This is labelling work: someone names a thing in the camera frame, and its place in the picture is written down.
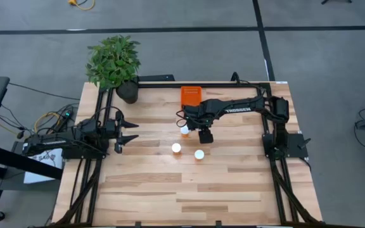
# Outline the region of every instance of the orange container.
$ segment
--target orange container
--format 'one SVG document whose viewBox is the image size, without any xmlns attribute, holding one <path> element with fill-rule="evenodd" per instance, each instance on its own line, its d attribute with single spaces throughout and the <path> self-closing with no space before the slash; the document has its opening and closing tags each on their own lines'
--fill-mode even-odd
<svg viewBox="0 0 365 228">
<path fill-rule="evenodd" d="M 181 107 L 183 105 L 198 106 L 202 101 L 202 88 L 199 86 L 181 87 Z"/>
</svg>

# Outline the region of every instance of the potted plant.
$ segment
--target potted plant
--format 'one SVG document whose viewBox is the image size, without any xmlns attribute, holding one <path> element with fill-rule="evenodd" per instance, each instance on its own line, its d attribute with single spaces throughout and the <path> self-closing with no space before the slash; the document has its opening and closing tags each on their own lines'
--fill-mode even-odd
<svg viewBox="0 0 365 228">
<path fill-rule="evenodd" d="M 133 104 L 138 100 L 137 71 L 140 66 L 135 47 L 140 44 L 130 41 L 130 36 L 116 35 L 90 46 L 92 56 L 86 65 L 88 81 L 100 89 L 116 88 L 120 98 Z"/>
</svg>

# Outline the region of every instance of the wooden tabletop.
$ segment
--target wooden tabletop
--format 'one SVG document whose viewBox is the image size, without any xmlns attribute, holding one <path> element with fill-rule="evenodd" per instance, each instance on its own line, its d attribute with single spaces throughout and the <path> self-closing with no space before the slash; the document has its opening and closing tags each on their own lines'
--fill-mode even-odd
<svg viewBox="0 0 365 228">
<path fill-rule="evenodd" d="M 290 133 L 298 132 L 288 84 L 271 82 L 271 89 L 274 96 L 289 101 L 286 128 Z M 227 101 L 256 95 L 252 88 L 202 90 L 203 100 Z M 76 122 L 93 115 L 97 96 L 94 85 L 84 84 Z M 180 89 L 140 89 L 134 104 L 126 104 L 114 93 L 112 105 L 122 110 L 127 121 L 139 125 L 125 129 L 124 135 L 139 137 L 128 143 L 121 155 L 114 152 L 111 142 L 110 156 L 103 160 L 99 178 L 93 225 L 134 225 L 136 221 L 142 225 L 214 225 L 216 220 L 225 225 L 279 224 L 271 169 L 262 146 L 260 114 L 224 115 L 210 129 L 214 142 L 200 144 L 197 132 L 183 138 L 176 126 Z M 110 116 L 114 117 L 115 112 L 111 110 Z M 180 155 L 172 154 L 173 143 L 181 144 Z M 198 149 L 205 152 L 202 161 L 193 156 Z M 287 162 L 293 192 L 312 216 L 321 219 L 308 166 L 296 158 Z M 53 222 L 68 210 L 78 163 L 66 162 Z M 287 220 L 291 220 L 288 200 L 285 193 L 282 195 Z M 82 221 L 86 220 L 88 202 L 84 203 Z"/>
</svg>

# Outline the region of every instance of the table frame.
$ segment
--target table frame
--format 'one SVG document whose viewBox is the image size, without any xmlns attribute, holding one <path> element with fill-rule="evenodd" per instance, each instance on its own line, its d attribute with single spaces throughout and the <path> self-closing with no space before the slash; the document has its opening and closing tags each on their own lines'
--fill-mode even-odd
<svg viewBox="0 0 365 228">
<path fill-rule="evenodd" d="M 261 82 L 261 83 L 241 83 L 241 80 L 239 79 L 237 73 L 233 73 L 233 76 L 231 78 L 230 82 L 143 82 L 139 83 L 140 89 L 145 88 L 180 88 L 182 86 L 200 86 L 204 88 L 241 88 L 241 87 L 254 87 L 259 86 L 263 87 L 266 90 L 267 97 L 272 96 L 271 92 L 271 86 L 268 82 Z M 95 107 L 96 113 L 98 110 L 101 109 L 101 104 L 103 101 L 103 95 L 107 92 L 107 100 L 106 100 L 106 106 L 110 106 L 112 102 L 113 97 L 113 89 L 109 89 L 108 91 L 100 91 L 97 98 L 97 103 Z M 109 117 L 110 109 L 107 108 L 104 113 L 103 122 L 105 123 Z M 263 137 L 270 134 L 269 126 L 267 123 L 267 118 L 265 116 L 261 116 L 263 128 L 264 128 L 264 134 Z M 281 163 L 281 169 L 283 176 L 278 171 L 276 160 L 273 158 L 273 156 L 268 156 L 266 154 L 266 158 L 270 161 L 271 166 L 271 172 L 272 172 L 272 179 L 274 184 L 274 190 L 277 200 L 277 206 L 278 206 L 278 212 L 279 212 L 279 218 L 282 226 L 292 226 L 292 227 L 350 227 L 350 226 L 343 226 L 343 225 L 326 225 L 324 222 L 319 222 L 309 213 L 307 210 L 302 206 L 302 204 L 299 202 L 297 197 L 293 194 L 291 189 L 291 180 L 290 175 L 288 172 L 288 165 L 286 163 L 286 158 L 283 157 L 280 159 Z M 96 160 L 96 166 L 94 168 L 93 174 L 88 179 L 88 173 L 91 168 L 91 160 L 86 160 L 86 165 L 84 167 L 83 176 L 82 176 L 82 182 L 81 182 L 81 188 L 80 193 L 77 199 L 72 203 L 70 206 L 70 209 L 66 212 L 66 214 L 63 216 L 62 219 L 57 221 L 57 223 L 52 224 L 56 227 L 91 227 L 93 224 L 93 217 L 94 217 L 94 207 L 96 202 L 96 197 L 98 193 L 98 180 L 99 180 L 99 173 L 101 170 L 101 164 L 102 160 Z M 285 209 L 283 205 L 283 199 L 281 195 L 281 189 L 286 193 L 289 203 L 290 203 L 290 210 L 291 210 L 291 217 L 292 222 L 286 221 L 285 217 Z M 82 204 L 88 194 L 88 192 L 91 190 L 91 200 L 89 202 L 89 208 L 88 208 L 88 214 L 87 214 L 87 221 L 86 222 L 80 222 L 81 213 L 82 213 Z M 305 222 L 299 222 L 298 219 L 298 213 L 303 217 Z M 71 223 L 72 217 L 75 215 L 74 223 Z M 118 228 L 141 228 L 141 222 L 136 221 L 135 226 L 117 226 Z M 166 228 L 166 227 L 178 227 L 181 228 L 181 226 L 174 225 L 174 226 L 148 226 L 150 228 Z M 190 226 L 190 227 L 198 227 L 198 228 L 210 228 L 210 227 L 235 227 L 235 228 L 251 228 L 251 227 L 257 227 L 256 225 L 222 225 L 221 221 L 215 221 L 215 226 L 212 225 L 196 225 L 196 226 Z"/>
</svg>

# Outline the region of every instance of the black flower pot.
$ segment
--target black flower pot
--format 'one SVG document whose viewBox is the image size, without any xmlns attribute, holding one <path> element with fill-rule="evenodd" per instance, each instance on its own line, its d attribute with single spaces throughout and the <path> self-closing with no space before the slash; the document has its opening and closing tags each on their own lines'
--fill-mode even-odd
<svg viewBox="0 0 365 228">
<path fill-rule="evenodd" d="M 127 81 L 116 88 L 117 94 L 126 103 L 133 104 L 138 100 L 138 83 L 135 81 Z"/>
</svg>

